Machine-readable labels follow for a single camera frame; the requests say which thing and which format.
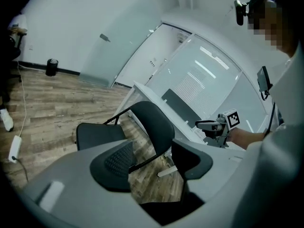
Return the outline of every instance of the power strip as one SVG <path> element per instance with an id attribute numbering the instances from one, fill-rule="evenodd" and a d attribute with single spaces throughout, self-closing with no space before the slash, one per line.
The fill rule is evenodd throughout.
<path id="1" fill-rule="evenodd" d="M 19 136 L 15 135 L 13 142 L 11 143 L 10 151 L 9 151 L 9 161 L 10 162 L 17 163 L 16 159 L 18 158 L 19 150 L 21 147 L 21 142 L 22 142 L 22 139 Z"/>

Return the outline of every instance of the white sleeve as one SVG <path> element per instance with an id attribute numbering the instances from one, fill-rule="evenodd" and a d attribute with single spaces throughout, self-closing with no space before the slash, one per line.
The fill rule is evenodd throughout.
<path id="1" fill-rule="evenodd" d="M 24 14 L 20 14 L 19 16 L 20 16 L 19 28 L 28 30 L 27 17 L 25 17 Z"/>
<path id="2" fill-rule="evenodd" d="M 8 28 L 11 28 L 13 25 L 18 25 L 19 28 L 28 30 L 27 18 L 24 14 L 15 16 L 9 24 Z"/>

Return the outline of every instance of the black baseboard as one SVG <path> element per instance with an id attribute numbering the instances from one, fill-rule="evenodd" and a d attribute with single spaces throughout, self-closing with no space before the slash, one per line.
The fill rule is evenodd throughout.
<path id="1" fill-rule="evenodd" d="M 114 84 L 115 84 L 115 85 L 118 85 L 118 86 L 126 87 L 126 88 L 128 88 L 128 89 L 132 89 L 132 87 L 127 86 L 127 85 L 124 85 L 124 84 L 121 84 L 121 83 L 118 83 L 118 82 L 115 82 Z"/>
<path id="2" fill-rule="evenodd" d="M 177 29 L 180 29 L 180 30 L 185 31 L 185 32 L 189 33 L 190 35 L 192 35 L 191 32 L 189 32 L 189 31 L 187 31 L 187 30 L 185 30 L 185 29 L 183 29 L 183 28 L 179 28 L 179 27 L 177 27 L 177 26 L 174 26 L 174 25 L 171 25 L 171 24 L 167 24 L 167 23 L 163 23 L 163 24 L 164 24 L 164 25 L 169 25 L 169 26 L 174 27 L 174 28 L 177 28 Z"/>
<path id="3" fill-rule="evenodd" d="M 44 64 L 29 63 L 29 62 L 22 62 L 22 61 L 20 61 L 19 64 L 21 66 L 29 67 L 29 68 L 42 69 L 42 70 L 47 69 L 47 65 L 44 65 Z M 72 74 L 72 75 L 77 75 L 77 76 L 80 75 L 79 72 L 75 72 L 75 71 L 67 70 L 67 69 L 63 69 L 63 68 L 57 68 L 57 72 L 65 73 L 65 74 Z"/>

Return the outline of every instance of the chair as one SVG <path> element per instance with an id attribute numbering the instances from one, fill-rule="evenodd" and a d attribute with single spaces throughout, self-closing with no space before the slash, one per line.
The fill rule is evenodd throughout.
<path id="1" fill-rule="evenodd" d="M 129 110 L 133 112 L 144 126 L 156 152 L 153 157 L 140 164 L 136 164 L 137 160 L 134 156 L 133 164 L 129 169 L 129 173 L 145 166 L 165 153 L 171 147 L 172 139 L 175 136 L 174 127 L 158 106 L 149 101 L 135 103 L 107 120 L 104 124 L 81 123 L 78 125 L 76 129 L 76 143 L 78 150 L 80 151 L 104 143 L 126 139 L 121 126 L 117 125 L 117 122 L 119 116 Z M 114 119 L 114 125 L 107 125 Z"/>
<path id="2" fill-rule="evenodd" d="M 26 36 L 27 33 L 19 33 L 18 36 L 19 36 L 19 40 L 18 40 L 18 44 L 17 46 L 13 46 L 11 47 L 11 50 L 9 50 L 9 55 L 8 55 L 8 60 L 9 61 L 12 61 L 14 59 L 16 59 L 17 57 L 20 56 L 21 54 L 21 50 L 20 50 L 20 45 L 21 45 L 21 41 L 22 41 L 22 38 L 24 36 Z M 12 44 L 15 45 L 15 40 L 13 38 L 10 37 L 10 40 L 12 41 Z M 8 78 L 18 78 L 19 79 L 19 82 L 21 82 L 21 76 L 18 75 L 18 74 L 10 74 Z"/>

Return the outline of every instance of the wooden floor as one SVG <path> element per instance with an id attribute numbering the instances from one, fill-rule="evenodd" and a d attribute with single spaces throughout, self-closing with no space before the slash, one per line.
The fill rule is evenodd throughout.
<path id="1" fill-rule="evenodd" d="M 21 74 L 27 118 L 19 158 L 30 180 L 61 156 L 77 151 L 76 127 L 82 122 L 105 122 L 129 91 L 117 85 L 105 88 L 81 82 L 77 76 L 62 73 L 48 77 L 44 72 L 22 69 Z M 21 83 L 11 81 L 9 90 L 11 100 L 6 106 L 14 120 L 14 129 L 9 133 L 0 123 L 0 160 L 12 185 L 20 189 L 26 184 L 24 171 L 19 163 L 13 164 L 7 158 L 25 115 Z M 133 139 L 138 162 L 152 156 L 153 146 L 140 127 L 128 116 L 120 120 L 126 137 Z M 158 172 L 168 167 L 166 160 L 160 157 L 129 175 L 132 195 L 138 203 L 180 200 L 183 180 L 179 173 L 157 177 Z"/>

